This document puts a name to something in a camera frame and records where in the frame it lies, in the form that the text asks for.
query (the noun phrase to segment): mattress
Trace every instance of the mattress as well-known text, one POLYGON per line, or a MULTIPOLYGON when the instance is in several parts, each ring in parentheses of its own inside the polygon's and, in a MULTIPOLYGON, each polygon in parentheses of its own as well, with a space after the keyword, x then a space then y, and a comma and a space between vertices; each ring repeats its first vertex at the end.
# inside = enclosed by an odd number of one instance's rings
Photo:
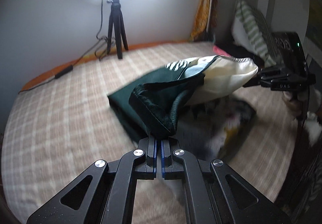
MULTIPOLYGON (((114 161, 135 147, 109 108, 110 94, 169 62, 212 55, 212 44, 164 44, 74 68, 59 80, 19 94, 1 157, 5 198, 22 223, 97 159, 114 161)), ((257 111, 257 121, 230 166, 271 201, 292 157, 297 123, 280 92, 241 88, 235 95, 257 111)), ((185 223, 184 208, 159 180, 138 181, 132 223, 185 223)))

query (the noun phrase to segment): orange bed edge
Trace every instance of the orange bed edge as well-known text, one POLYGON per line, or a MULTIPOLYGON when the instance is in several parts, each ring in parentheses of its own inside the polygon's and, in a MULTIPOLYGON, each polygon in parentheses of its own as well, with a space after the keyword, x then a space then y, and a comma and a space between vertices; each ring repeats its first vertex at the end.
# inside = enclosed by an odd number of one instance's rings
MULTIPOLYGON (((136 45, 130 45, 128 47, 129 50, 136 50, 136 49, 141 49, 141 48, 148 48, 148 47, 153 47, 153 46, 157 46, 160 44, 165 44, 165 43, 183 43, 183 42, 187 42, 187 40, 179 40, 179 41, 163 41, 163 42, 151 42, 151 43, 143 43, 143 44, 136 44, 136 45)), ((116 54, 116 49, 115 47, 111 50, 110 54, 116 54)), ((82 64, 82 63, 86 63, 89 61, 93 61, 93 60, 97 60, 97 58, 95 57, 95 55, 89 54, 89 55, 85 55, 77 65, 82 64)), ((66 68, 67 66, 73 64, 76 60, 64 63, 60 66, 57 66, 49 71, 44 72, 43 74, 37 76, 36 78, 32 79, 31 81, 27 82, 21 90, 28 90, 31 87, 34 87, 36 85, 38 85, 39 83, 44 82, 45 80, 49 79, 52 76, 55 76, 55 74, 59 73, 61 70, 63 70, 64 68, 66 68)))

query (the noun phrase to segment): yellow patterned fabric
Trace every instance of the yellow patterned fabric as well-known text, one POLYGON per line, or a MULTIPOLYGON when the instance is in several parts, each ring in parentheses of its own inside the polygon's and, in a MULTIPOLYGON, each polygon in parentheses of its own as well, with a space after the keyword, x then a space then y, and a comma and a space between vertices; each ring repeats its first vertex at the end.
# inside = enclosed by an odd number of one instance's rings
MULTIPOLYGON (((207 27, 208 16, 210 11, 210 0, 200 0, 197 14, 194 19, 194 27, 190 35, 190 42, 204 40, 204 34, 207 27)), ((216 27, 217 19, 217 0, 212 1, 210 13, 210 27, 216 27)))

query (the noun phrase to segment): tripod leg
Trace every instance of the tripod leg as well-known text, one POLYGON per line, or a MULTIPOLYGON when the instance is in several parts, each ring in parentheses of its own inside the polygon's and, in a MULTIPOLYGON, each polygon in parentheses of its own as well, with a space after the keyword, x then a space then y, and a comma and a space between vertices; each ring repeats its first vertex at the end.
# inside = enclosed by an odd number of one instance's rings
POLYGON ((107 54, 111 51, 111 44, 112 44, 112 32, 113 32, 113 11, 109 15, 108 21, 108 34, 107 34, 107 54))
POLYGON ((122 35, 122 40, 123 40, 123 45, 125 50, 128 50, 128 41, 126 40, 126 35, 125 35, 125 28, 124 28, 124 22, 123 22, 123 14, 121 12, 120 14, 120 26, 121 26, 121 35, 122 35))
POLYGON ((118 54, 118 58, 123 59, 122 42, 121 42, 121 28, 120 28, 120 12, 114 12, 113 22, 114 22, 116 51, 118 54))

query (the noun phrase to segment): black cloth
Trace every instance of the black cloth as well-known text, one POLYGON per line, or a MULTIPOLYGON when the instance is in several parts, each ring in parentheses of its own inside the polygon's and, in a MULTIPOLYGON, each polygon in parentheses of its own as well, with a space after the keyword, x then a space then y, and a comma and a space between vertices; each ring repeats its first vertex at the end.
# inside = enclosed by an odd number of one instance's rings
POLYGON ((138 142, 150 133, 158 139, 173 136, 178 112, 195 89, 203 85, 202 72, 217 58, 215 56, 203 70, 191 77, 183 78, 189 65, 179 61, 152 71, 109 95, 110 107, 130 138, 138 142))
POLYGON ((259 56, 247 51, 243 46, 233 43, 216 43, 216 46, 235 58, 251 58, 258 67, 265 66, 265 62, 259 56))

